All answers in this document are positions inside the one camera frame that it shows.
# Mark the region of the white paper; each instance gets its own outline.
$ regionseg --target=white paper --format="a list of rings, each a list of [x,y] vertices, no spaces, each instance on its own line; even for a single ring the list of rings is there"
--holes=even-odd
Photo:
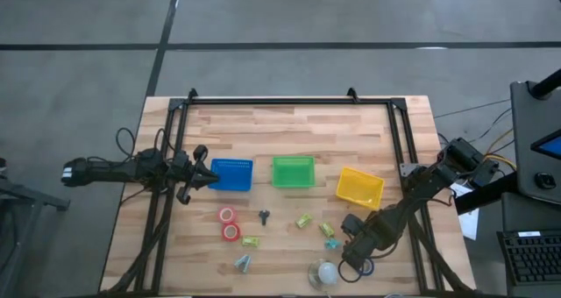
[[[456,196],[470,193],[472,190],[465,186],[454,183],[450,188],[456,192]],[[477,238],[477,222],[479,221],[479,209],[472,210],[464,215],[459,216],[459,225],[462,228],[462,234],[466,238],[474,240]]]

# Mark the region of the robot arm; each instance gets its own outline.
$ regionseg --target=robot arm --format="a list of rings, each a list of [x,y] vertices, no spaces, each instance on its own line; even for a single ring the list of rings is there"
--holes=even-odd
[[[180,151],[171,161],[164,160],[156,148],[137,153],[129,160],[107,161],[94,158],[78,158],[64,165],[62,182],[68,187],[85,186],[95,181],[140,183],[145,188],[160,191],[166,186],[166,180],[183,181],[177,199],[188,204],[191,188],[199,189],[218,181],[218,175],[211,172],[204,164],[209,150],[199,145],[193,151],[193,164],[189,156]]]
[[[346,216],[341,229],[352,239],[343,247],[343,261],[360,273],[365,259],[374,250],[383,251],[394,245],[408,219],[443,188],[459,178],[466,178],[475,187],[485,185],[498,169],[496,162],[485,160],[462,138],[452,140],[438,158],[430,167],[416,167],[404,179],[405,197],[397,204],[373,211],[364,222],[352,214]]]

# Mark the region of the wooden table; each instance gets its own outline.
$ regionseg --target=wooden table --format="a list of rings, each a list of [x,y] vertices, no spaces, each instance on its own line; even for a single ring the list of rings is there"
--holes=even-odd
[[[419,161],[433,163],[440,145],[429,99],[427,96],[407,96],[406,99]],[[153,146],[156,131],[165,123],[168,101],[168,97],[146,99],[136,150]],[[401,119],[398,117],[397,121],[401,146],[405,150]],[[382,207],[401,199],[384,106],[192,105],[188,110],[184,149],[190,154],[198,144],[209,148],[207,166],[213,158],[253,160],[252,190],[226,192],[202,188],[191,192],[188,206],[174,201],[160,288],[162,294],[322,294],[308,283],[309,264],[320,258],[337,264],[341,260],[341,250],[323,248],[325,236],[317,225],[330,223],[336,230],[336,238],[345,240],[338,228],[344,216],[352,213],[366,218],[369,213],[368,209],[335,197],[342,167],[353,167],[384,178]],[[272,157],[275,155],[314,156],[316,187],[272,187]],[[123,198],[139,188],[127,185]],[[448,192],[443,191],[437,198],[445,200],[447,196]],[[101,289],[115,284],[138,254],[149,200],[149,193],[139,195],[119,211]],[[222,240],[217,211],[223,206],[233,206],[237,210],[242,234],[259,237],[259,248]],[[265,227],[258,216],[262,209],[271,211]],[[429,209],[439,251],[460,279],[475,287],[455,208],[430,203]],[[303,213],[309,213],[314,220],[304,229],[298,229],[295,220]],[[244,254],[252,256],[248,274],[240,273],[233,266]],[[426,253],[423,260],[431,284]],[[356,276],[350,267],[344,268],[344,274],[347,278]],[[151,272],[146,277],[150,280]],[[373,276],[354,284],[339,280],[330,294],[393,292],[418,293],[407,230],[392,255],[376,260]]]

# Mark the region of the blue basket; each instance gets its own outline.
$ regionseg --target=blue basket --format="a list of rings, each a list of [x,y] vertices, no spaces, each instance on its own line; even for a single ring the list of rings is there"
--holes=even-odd
[[[220,180],[209,184],[209,188],[237,191],[252,188],[252,160],[213,159],[210,169],[218,174]]]

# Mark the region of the keyboard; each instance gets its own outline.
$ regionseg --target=keyboard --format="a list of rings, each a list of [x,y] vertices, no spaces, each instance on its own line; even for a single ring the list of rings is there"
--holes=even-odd
[[[509,231],[497,236],[514,284],[561,284],[561,231]]]

